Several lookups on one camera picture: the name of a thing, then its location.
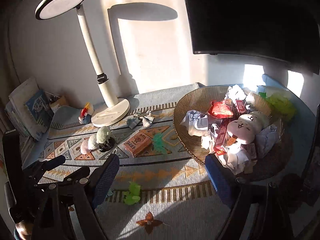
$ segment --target desk lamp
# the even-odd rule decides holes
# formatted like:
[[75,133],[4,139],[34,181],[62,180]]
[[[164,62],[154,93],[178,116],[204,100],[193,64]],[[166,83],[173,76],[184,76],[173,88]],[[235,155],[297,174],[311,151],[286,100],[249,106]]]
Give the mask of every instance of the desk lamp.
[[83,1],[84,0],[42,0],[36,9],[36,18],[38,20],[46,20],[76,8],[84,42],[97,74],[98,86],[106,103],[106,106],[103,105],[93,113],[91,121],[97,127],[108,126],[121,120],[129,111],[130,104],[127,99],[116,97],[107,75],[101,68],[97,52],[92,43],[84,8],[81,4]]

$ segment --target patterned tablecloth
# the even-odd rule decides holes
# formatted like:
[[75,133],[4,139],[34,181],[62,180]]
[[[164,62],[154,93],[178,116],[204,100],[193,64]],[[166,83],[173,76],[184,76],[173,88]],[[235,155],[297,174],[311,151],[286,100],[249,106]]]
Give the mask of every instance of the patterned tablecloth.
[[[62,154],[66,162],[46,172],[42,182],[61,181],[84,165],[89,166],[92,172],[105,162],[110,153],[115,153],[120,158],[120,169],[111,186],[113,195],[96,208],[100,223],[110,239],[214,239],[229,208],[221,203],[205,168],[193,160],[182,146],[172,123],[174,107],[179,99],[198,87],[193,84],[177,88],[176,93],[169,89],[130,98],[131,109],[127,116],[110,127],[116,145],[106,153],[96,150],[82,155],[81,143],[98,128],[92,124],[80,125],[77,122],[80,110],[67,106],[60,108],[52,121],[39,160]],[[134,130],[127,127],[126,120],[132,118],[136,111],[149,109],[155,120],[148,129],[144,129],[141,123]],[[123,143],[139,130],[151,138],[162,133],[167,154],[156,152],[150,145],[134,158]],[[139,203],[132,206],[124,203],[123,192],[128,190],[129,181],[135,181],[142,188]],[[76,212],[71,211],[70,214],[78,239],[84,239]],[[147,214],[152,226],[138,222]]]

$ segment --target round lamp base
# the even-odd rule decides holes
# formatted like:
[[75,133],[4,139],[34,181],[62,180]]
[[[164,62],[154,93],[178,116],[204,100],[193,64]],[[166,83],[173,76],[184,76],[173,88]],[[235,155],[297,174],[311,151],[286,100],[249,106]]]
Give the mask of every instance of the round lamp base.
[[120,121],[130,109],[127,99],[119,98],[118,104],[113,107],[102,106],[94,111],[91,122],[96,127],[109,126]]

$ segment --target lamp head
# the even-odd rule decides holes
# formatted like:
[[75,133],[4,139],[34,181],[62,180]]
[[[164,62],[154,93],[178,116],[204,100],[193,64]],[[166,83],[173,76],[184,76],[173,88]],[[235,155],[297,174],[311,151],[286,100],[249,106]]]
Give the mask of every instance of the lamp head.
[[82,2],[83,0],[42,0],[36,9],[36,18],[45,20],[56,17],[75,8]]

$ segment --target woven basket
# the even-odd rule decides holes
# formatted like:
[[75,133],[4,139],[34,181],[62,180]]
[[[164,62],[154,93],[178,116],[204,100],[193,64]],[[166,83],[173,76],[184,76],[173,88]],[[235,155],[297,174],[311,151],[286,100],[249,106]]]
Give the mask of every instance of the woven basket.
[[[186,127],[180,125],[180,123],[185,117],[187,111],[197,110],[200,112],[207,112],[211,106],[210,101],[223,100],[227,90],[227,86],[212,86],[196,89],[181,98],[174,109],[173,126],[179,140],[186,150],[202,164],[204,164],[204,159],[208,155],[209,150],[201,147],[201,137],[190,136]],[[244,93],[248,95],[247,101],[252,103],[257,111],[263,112],[269,117],[269,119],[271,119],[271,109],[265,99],[247,90],[244,90]]]

